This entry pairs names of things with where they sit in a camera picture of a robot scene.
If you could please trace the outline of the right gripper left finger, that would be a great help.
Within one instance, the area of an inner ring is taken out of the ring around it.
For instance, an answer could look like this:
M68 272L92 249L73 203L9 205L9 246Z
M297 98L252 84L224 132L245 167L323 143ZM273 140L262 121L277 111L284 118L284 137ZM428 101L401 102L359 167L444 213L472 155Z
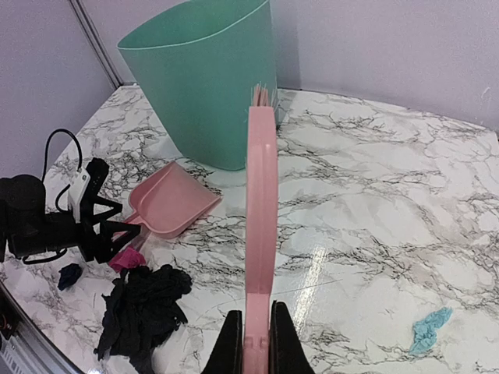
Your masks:
M241 374L242 337L242 312L231 310L225 317L203 374Z

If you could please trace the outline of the pink plastic dustpan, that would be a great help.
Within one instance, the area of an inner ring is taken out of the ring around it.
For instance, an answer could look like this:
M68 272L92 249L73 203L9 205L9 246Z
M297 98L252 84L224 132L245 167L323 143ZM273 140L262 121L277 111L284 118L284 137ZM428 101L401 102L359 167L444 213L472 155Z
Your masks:
M164 239L176 238L220 201L220 196L172 161L129 194L133 213L125 222L141 228L130 246L140 251L151 234Z

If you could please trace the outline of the pink hand brush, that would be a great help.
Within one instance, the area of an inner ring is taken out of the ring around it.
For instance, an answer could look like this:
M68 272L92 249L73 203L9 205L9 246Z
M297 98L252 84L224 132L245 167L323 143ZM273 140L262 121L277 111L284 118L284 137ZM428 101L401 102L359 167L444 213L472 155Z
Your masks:
M246 311L244 373L267 373L270 296L278 219L278 152L274 107L268 89L252 91L246 157Z

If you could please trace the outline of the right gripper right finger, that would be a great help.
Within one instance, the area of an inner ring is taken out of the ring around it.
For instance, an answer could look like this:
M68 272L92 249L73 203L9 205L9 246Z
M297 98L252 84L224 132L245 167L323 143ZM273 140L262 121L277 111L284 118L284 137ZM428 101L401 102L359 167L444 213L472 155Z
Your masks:
M273 301L270 323L270 373L314 374L284 302Z

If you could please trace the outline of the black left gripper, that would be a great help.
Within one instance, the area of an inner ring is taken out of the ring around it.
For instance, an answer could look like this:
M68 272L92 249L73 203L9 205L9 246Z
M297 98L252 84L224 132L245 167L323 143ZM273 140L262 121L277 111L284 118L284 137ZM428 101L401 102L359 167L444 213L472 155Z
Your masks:
M1 260L7 251L17 259L54 252L46 259L52 261L77 246L86 261L109 262L140 234L138 224L107 221L122 212L121 203L91 198L92 213L94 205L108 207L91 217L92 225L100 223L97 234L91 224L77 223L70 213L46 213L45 197L43 182L33 175L1 179Z

